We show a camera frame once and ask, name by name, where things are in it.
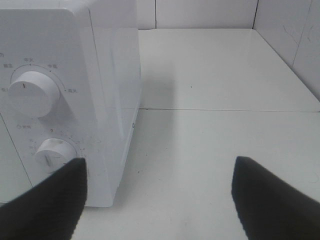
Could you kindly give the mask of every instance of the white table surface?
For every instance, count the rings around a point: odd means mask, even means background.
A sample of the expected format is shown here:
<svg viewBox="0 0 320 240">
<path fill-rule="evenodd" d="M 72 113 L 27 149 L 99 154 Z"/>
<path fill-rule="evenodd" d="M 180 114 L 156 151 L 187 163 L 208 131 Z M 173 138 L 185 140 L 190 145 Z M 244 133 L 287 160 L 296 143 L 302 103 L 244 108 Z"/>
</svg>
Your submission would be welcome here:
<svg viewBox="0 0 320 240">
<path fill-rule="evenodd" d="M 255 30 L 141 30 L 139 41 L 142 108 L 320 111 Z"/>
<path fill-rule="evenodd" d="M 140 110 L 111 208 L 72 240 L 247 240 L 231 196 L 237 156 L 320 201 L 320 114 Z"/>
</svg>

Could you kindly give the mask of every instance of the timer knob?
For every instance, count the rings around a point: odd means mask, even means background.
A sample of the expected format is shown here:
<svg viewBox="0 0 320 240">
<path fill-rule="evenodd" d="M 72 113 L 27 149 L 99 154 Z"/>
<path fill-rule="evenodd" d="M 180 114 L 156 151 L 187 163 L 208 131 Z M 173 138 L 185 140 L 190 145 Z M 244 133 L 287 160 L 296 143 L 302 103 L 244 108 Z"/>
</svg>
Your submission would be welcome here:
<svg viewBox="0 0 320 240">
<path fill-rule="evenodd" d="M 58 170 L 76 157 L 75 148 L 70 143 L 58 138 L 49 138 L 43 141 L 34 155 L 35 161 L 47 173 Z"/>
<path fill-rule="evenodd" d="M 20 75 L 8 89 L 13 108 L 30 117 L 44 117 L 57 104 L 60 91 L 47 75 L 27 71 Z"/>
</svg>

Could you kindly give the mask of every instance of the white wall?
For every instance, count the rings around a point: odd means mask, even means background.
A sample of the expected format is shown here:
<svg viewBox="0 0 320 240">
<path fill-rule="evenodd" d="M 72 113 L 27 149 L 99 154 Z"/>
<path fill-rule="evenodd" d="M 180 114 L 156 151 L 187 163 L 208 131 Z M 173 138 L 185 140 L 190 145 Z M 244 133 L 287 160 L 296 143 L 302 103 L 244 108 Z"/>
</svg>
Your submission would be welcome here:
<svg viewBox="0 0 320 240">
<path fill-rule="evenodd" d="M 256 7 L 257 0 L 137 0 L 140 29 L 252 28 Z"/>
<path fill-rule="evenodd" d="M 320 100 L 320 0 L 259 0 L 254 29 Z"/>
</svg>

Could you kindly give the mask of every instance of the white knob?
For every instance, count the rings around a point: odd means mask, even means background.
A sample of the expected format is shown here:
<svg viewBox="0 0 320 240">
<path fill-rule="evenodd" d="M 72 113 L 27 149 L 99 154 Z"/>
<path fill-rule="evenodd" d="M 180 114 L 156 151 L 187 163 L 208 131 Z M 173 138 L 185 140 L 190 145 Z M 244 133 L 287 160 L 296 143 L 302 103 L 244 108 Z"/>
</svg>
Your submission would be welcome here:
<svg viewBox="0 0 320 240">
<path fill-rule="evenodd" d="M 27 71 L 10 85 L 8 96 L 17 111 L 39 118 L 51 112 L 60 98 L 60 91 L 47 75 Z"/>
<path fill-rule="evenodd" d="M 70 143 L 58 138 L 49 138 L 41 144 L 34 157 L 45 172 L 52 173 L 76 158 L 77 152 Z"/>
</svg>

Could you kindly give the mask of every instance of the white microwave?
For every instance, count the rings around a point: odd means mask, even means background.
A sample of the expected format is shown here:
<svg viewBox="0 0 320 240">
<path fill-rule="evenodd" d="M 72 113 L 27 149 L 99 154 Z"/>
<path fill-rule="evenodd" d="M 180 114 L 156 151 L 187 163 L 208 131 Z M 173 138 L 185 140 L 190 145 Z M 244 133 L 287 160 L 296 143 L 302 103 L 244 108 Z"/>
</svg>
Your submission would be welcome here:
<svg viewBox="0 0 320 240">
<path fill-rule="evenodd" d="M 141 90 L 135 0 L 0 0 L 0 202 L 81 157 L 111 206 Z"/>
</svg>

